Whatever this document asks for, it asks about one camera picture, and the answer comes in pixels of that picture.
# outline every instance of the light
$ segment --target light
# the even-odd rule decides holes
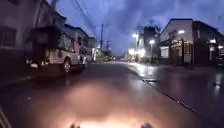
[[[179,31],[178,31],[178,34],[179,34],[179,35],[184,34],[184,33],[185,33],[184,30],[179,30]]]
[[[224,47],[223,47],[223,46],[221,46],[221,45],[218,47],[218,49],[223,49],[223,48],[224,48]]]
[[[138,51],[139,57],[144,57],[145,56],[145,49],[140,49]]]
[[[129,49],[129,50],[128,50],[128,53],[129,53],[130,55],[135,55],[135,49]]]
[[[153,45],[153,44],[156,43],[156,41],[155,41],[155,40],[150,40],[149,43],[150,43],[151,45]]]
[[[139,35],[135,33],[135,34],[132,34],[132,37],[138,39]]]
[[[215,44],[216,43],[216,40],[215,39],[212,39],[212,40],[210,40],[210,43]]]

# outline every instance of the wet road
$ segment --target wet road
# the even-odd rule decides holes
[[[183,103],[203,119],[224,127],[224,69],[173,68],[130,64],[162,93]]]
[[[176,83],[172,95],[184,92],[177,87],[182,82],[174,79],[177,76],[170,76],[166,68],[138,66],[91,65],[81,74],[20,83],[0,91],[0,104],[14,128],[70,128],[74,122],[81,128],[137,128],[146,122],[154,128],[216,127],[139,75],[161,78],[161,88]]]

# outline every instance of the window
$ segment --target window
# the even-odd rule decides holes
[[[82,45],[82,38],[80,36],[78,37],[78,43],[79,45]]]
[[[0,26],[0,46],[14,47],[16,41],[16,30]]]
[[[66,35],[62,35],[59,43],[59,48],[62,48],[66,51],[74,52],[74,44],[72,39],[67,37]]]

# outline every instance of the lit window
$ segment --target lit window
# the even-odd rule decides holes
[[[198,39],[200,39],[201,38],[200,30],[197,30],[197,35],[198,35]]]

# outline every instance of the street light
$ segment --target street light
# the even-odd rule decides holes
[[[136,33],[134,33],[134,34],[132,34],[132,37],[138,39],[139,38],[139,35],[136,34]]]
[[[185,33],[184,30],[179,30],[179,31],[178,31],[178,34],[179,34],[179,35],[184,34],[184,33]]]
[[[156,41],[155,40],[150,40],[149,41],[149,44],[151,45],[151,59],[152,59],[152,46],[154,45],[156,43]]]
[[[223,49],[223,48],[224,48],[224,47],[223,47],[223,46],[221,46],[221,45],[219,45],[219,46],[218,46],[218,49]]]
[[[149,44],[151,44],[151,45],[153,45],[153,44],[155,44],[155,43],[156,43],[155,40],[150,40],[150,41],[149,41]]]

